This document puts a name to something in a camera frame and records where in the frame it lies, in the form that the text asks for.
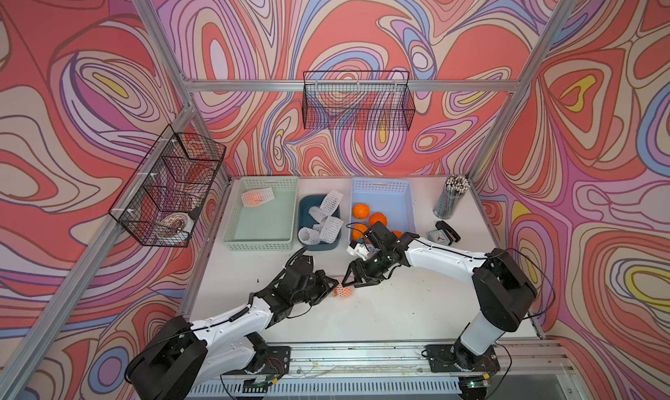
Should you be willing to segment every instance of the light blue plastic basket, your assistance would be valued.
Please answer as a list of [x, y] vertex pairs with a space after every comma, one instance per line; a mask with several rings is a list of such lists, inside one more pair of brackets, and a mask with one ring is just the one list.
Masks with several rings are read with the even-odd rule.
[[[255, 208], [240, 197], [252, 189], [272, 187], [275, 199]], [[223, 241], [230, 250], [291, 250], [297, 216], [296, 176], [247, 176], [241, 179]]]
[[354, 178], [351, 183], [351, 207], [349, 222], [356, 220], [351, 214], [354, 205], [365, 203], [370, 207], [370, 214], [381, 212], [389, 220], [390, 231], [416, 232], [414, 225], [414, 200], [412, 188], [407, 180]]

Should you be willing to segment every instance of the white table surface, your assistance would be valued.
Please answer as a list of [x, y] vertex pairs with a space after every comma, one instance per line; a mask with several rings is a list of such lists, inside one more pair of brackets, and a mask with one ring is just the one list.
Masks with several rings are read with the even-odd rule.
[[[440, 195], [444, 178], [407, 179], [412, 187], [417, 233], [425, 237], [439, 220], [433, 215], [432, 205]], [[289, 256], [302, 247], [295, 237], [292, 251], [230, 251], [223, 243], [223, 234], [238, 187], [239, 181], [235, 181], [190, 320], [215, 316], [245, 304], [249, 293], [263, 289]], [[327, 194], [333, 189], [344, 194], [340, 211], [347, 220], [351, 198], [349, 178], [301, 178], [298, 200], [306, 195]], [[461, 236], [453, 247], [481, 252], [494, 248], [471, 194], [463, 197], [447, 223]], [[314, 256], [314, 269], [323, 269], [331, 277], [343, 276], [353, 260], [346, 251], [347, 237], [348, 233], [343, 231], [338, 247], [331, 251], [307, 252]], [[307, 308], [307, 304], [297, 305], [291, 315], [297, 316]], [[347, 299], [327, 297], [308, 314], [281, 321], [260, 333], [272, 343], [455, 339], [478, 311], [472, 286], [426, 269], [399, 267], [381, 285], [354, 289]], [[530, 320], [522, 321], [516, 332], [504, 335], [504, 338], [528, 337], [537, 337]]]

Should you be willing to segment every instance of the colorful backdrop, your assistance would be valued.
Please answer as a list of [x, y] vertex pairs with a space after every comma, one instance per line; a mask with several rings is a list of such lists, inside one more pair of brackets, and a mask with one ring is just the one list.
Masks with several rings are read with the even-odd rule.
[[[0, 366], [180, 108], [129, 0], [0, 0]], [[22, 398], [130, 396], [121, 370], [174, 315], [220, 193], [187, 249], [122, 235]]]
[[357, 66], [464, 79], [517, 78], [558, 0], [152, 1], [189, 78]]
[[[292, 79], [405, 68], [413, 79], [515, 79], [557, 0], [152, 0], [186, 77]], [[467, 170], [507, 94], [414, 95], [408, 133], [305, 131], [301, 93], [195, 94], [242, 175]]]
[[408, 132], [306, 131], [302, 93], [249, 92], [234, 104], [214, 92], [200, 95], [213, 137], [229, 149], [233, 176], [464, 173], [507, 97], [433, 92]]
[[669, 46], [670, 0], [581, 0], [476, 181], [597, 399], [670, 399]]

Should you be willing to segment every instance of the dark blue plastic tray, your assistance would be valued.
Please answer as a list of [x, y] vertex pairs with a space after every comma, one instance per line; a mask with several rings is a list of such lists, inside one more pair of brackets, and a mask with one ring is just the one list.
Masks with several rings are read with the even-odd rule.
[[[298, 204], [298, 208], [297, 208], [297, 229], [298, 230], [300, 230], [300, 228], [303, 228], [303, 227], [312, 228], [312, 227], [314, 227], [315, 224], [317, 224], [316, 220], [314, 218], [312, 218], [312, 216], [310, 215], [310, 213], [308, 211], [313, 206], [320, 206], [325, 197], [326, 197], [325, 194], [307, 195], [305, 198], [302, 198], [300, 200], [300, 203]], [[340, 217], [340, 207], [337, 207], [337, 209], [333, 213], [333, 217], [341, 218]], [[340, 232], [337, 235], [337, 238], [335, 239], [335, 241], [333, 243], [321, 242], [318, 245], [306, 245], [303, 242], [300, 242], [300, 244], [305, 246], [305, 247], [308, 247], [308, 250], [312, 251], [312, 252], [332, 250], [332, 249], [335, 249], [337, 247], [341, 236], [342, 236], [342, 231], [340, 230]]]

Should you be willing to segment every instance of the wire mesh basket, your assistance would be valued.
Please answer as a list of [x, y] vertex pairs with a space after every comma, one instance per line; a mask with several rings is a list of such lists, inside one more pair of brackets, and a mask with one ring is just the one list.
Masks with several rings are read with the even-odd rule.
[[303, 73], [305, 129], [409, 131], [415, 106], [403, 70]]
[[212, 139], [173, 133], [128, 204], [117, 206], [120, 194], [109, 213], [144, 246], [187, 247], [225, 152]]

